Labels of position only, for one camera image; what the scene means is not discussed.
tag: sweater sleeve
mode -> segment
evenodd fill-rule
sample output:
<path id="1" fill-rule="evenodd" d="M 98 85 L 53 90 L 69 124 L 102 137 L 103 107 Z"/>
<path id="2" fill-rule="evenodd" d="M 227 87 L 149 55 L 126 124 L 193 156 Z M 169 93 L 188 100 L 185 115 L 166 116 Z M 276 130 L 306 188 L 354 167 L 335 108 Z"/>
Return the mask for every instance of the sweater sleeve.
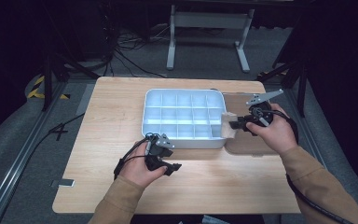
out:
<path id="1" fill-rule="evenodd" d="M 358 223 L 358 204 L 339 181 L 302 147 L 294 147 L 281 155 L 286 173 L 296 188 L 325 210 Z M 308 223 L 336 223 L 297 199 Z"/>
<path id="2" fill-rule="evenodd" d="M 89 224 L 130 223 L 144 190 L 119 175 L 97 205 Z"/>

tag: wooden table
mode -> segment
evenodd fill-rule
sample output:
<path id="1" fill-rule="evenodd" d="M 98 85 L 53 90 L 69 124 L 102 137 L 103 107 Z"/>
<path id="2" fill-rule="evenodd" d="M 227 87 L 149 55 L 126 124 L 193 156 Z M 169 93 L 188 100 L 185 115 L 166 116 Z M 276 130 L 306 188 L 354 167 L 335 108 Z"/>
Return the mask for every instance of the wooden table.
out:
<path id="1" fill-rule="evenodd" d="M 99 78 L 63 175 L 74 179 L 75 185 L 59 188 L 53 204 L 55 212 L 94 212 L 113 182 L 118 160 L 143 138 L 145 94 L 158 88 L 265 92 L 256 81 Z M 279 156 L 231 155 L 224 148 L 176 149 L 165 161 L 183 165 L 145 190 L 136 213 L 299 213 Z"/>

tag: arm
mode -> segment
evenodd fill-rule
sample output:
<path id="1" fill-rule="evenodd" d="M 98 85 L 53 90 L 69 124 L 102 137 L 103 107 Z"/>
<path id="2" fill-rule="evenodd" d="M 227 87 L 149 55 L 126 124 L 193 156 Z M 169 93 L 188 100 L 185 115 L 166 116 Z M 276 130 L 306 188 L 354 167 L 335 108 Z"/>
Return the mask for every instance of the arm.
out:
<path id="1" fill-rule="evenodd" d="M 130 154 L 129 158 L 143 156 L 145 148 L 146 143 L 142 143 Z M 160 167 L 155 171 L 149 171 L 144 157 L 128 160 L 120 175 L 97 205 L 89 224 L 130 223 L 145 188 L 163 176 L 166 168 Z"/>
<path id="2" fill-rule="evenodd" d="M 296 188 L 325 210 L 358 223 L 358 204 L 339 181 L 308 152 L 294 147 L 281 155 L 286 173 Z M 297 199 L 301 213 L 309 223 L 336 223 Z"/>
<path id="3" fill-rule="evenodd" d="M 271 107 L 284 113 L 278 105 Z M 267 128 L 253 123 L 246 124 L 246 127 L 261 136 L 269 147 L 278 152 L 286 173 L 303 195 L 325 210 L 358 223 L 356 201 L 332 174 L 297 145 L 293 131 L 285 119 L 274 115 L 274 120 Z M 301 213 L 309 223 L 336 223 L 300 199 L 296 199 Z"/>

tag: divided storage tray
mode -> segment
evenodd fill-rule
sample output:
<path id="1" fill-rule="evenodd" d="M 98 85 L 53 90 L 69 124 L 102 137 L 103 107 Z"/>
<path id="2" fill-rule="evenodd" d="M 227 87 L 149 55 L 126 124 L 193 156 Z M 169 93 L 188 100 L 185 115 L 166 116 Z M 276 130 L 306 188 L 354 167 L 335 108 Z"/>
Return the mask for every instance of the divided storage tray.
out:
<path id="1" fill-rule="evenodd" d="M 214 90 L 153 89 L 145 97 L 142 134 L 167 134 L 175 148 L 220 148 L 224 97 Z"/>

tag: metal frame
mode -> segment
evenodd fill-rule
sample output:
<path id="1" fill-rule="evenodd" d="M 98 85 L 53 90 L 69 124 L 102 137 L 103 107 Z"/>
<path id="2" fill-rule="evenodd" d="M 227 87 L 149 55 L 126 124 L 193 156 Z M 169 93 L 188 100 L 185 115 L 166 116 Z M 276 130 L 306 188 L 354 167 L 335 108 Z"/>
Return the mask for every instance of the metal frame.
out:
<path id="1" fill-rule="evenodd" d="M 250 68 L 246 60 L 243 46 L 249 28 L 252 23 L 255 10 L 250 9 L 247 14 L 224 14 L 224 13 L 201 13 L 201 12 L 177 12 L 175 5 L 171 6 L 170 21 L 170 46 L 168 48 L 167 69 L 173 70 L 175 59 L 175 28 L 176 27 L 205 27 L 205 28 L 224 28 L 242 29 L 241 40 L 235 42 L 235 47 L 240 59 L 242 71 L 249 73 Z"/>

